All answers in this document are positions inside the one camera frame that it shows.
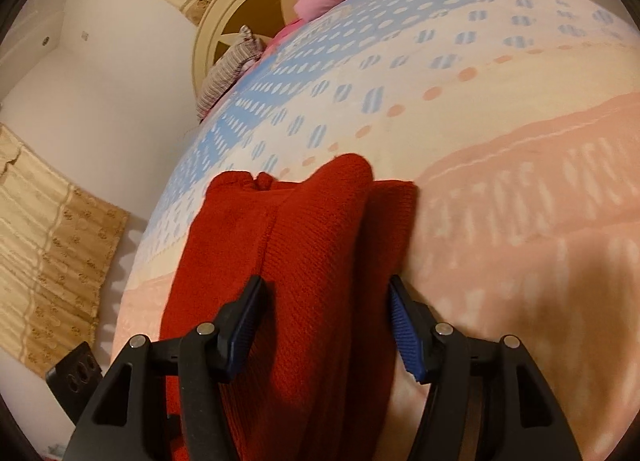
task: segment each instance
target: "black clamp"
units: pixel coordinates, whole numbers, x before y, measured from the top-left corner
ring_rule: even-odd
[[[218,383],[229,383],[242,370],[266,298],[264,281],[254,275],[238,300],[182,338],[151,342],[133,336],[104,380],[99,369],[79,377],[80,365],[97,365],[86,344],[69,353],[47,374],[51,391],[76,424],[65,461],[170,461],[176,420],[166,414],[167,376],[179,380],[190,459],[238,461]]]
[[[520,340],[468,338],[413,301],[398,276],[390,312],[404,367],[431,383],[409,461],[457,461],[471,377],[483,384],[476,461],[581,461],[558,401]]]

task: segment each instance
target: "striped cloth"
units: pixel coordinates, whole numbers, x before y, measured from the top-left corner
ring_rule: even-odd
[[[262,42],[247,26],[240,28],[236,41],[209,69],[202,81],[196,101],[198,118],[204,120],[220,97],[242,76],[245,64],[257,60],[262,52]]]

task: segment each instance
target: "metal rivet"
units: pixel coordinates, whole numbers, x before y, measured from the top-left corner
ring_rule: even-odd
[[[511,349],[517,349],[518,347],[520,347],[520,340],[517,336],[507,335],[502,339],[502,341],[504,342],[504,345],[510,347]]]
[[[453,333],[453,326],[446,322],[436,324],[436,333],[438,335],[449,336]]]
[[[203,322],[198,327],[196,327],[196,331],[198,335],[210,335],[216,330],[216,327],[210,322]]]
[[[146,336],[144,335],[135,335],[131,337],[131,340],[129,340],[129,345],[134,349],[138,347],[142,347],[145,344],[146,344]]]

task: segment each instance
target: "red knit fabric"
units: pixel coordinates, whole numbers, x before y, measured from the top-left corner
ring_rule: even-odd
[[[346,154],[302,183],[225,172],[207,190],[164,310],[161,339],[238,298],[271,290],[244,372],[222,385],[242,461],[368,461],[386,414],[396,348],[389,277],[411,233],[416,188],[372,180]],[[175,379],[167,404],[178,413]],[[174,460],[188,459],[184,446]]]

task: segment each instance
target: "pastel patterned surface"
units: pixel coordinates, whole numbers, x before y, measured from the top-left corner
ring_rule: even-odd
[[[640,407],[639,92],[638,32],[588,0],[347,0],[203,124],[138,251],[114,351],[158,337],[211,178],[299,181],[358,152],[420,186],[404,278],[472,335],[519,334],[600,461]],[[424,397],[399,369],[378,459],[410,447]]]

